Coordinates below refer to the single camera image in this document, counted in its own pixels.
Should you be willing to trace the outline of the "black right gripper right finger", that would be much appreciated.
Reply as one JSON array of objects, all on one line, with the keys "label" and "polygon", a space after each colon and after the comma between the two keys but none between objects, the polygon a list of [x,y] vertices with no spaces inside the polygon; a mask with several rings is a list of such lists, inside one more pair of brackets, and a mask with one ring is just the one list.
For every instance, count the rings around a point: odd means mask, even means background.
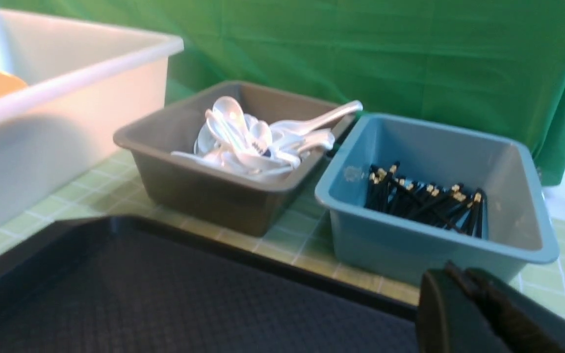
[{"label": "black right gripper right finger", "polygon": [[483,270],[446,263],[446,274],[514,353],[565,353],[565,320]]}]

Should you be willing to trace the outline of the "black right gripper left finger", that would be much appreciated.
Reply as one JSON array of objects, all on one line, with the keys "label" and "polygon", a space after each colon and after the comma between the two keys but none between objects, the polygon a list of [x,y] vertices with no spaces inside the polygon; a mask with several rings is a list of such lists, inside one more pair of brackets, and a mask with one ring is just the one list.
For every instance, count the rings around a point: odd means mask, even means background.
[{"label": "black right gripper left finger", "polygon": [[422,275],[417,309],[420,353],[507,353],[474,301],[442,270]]}]

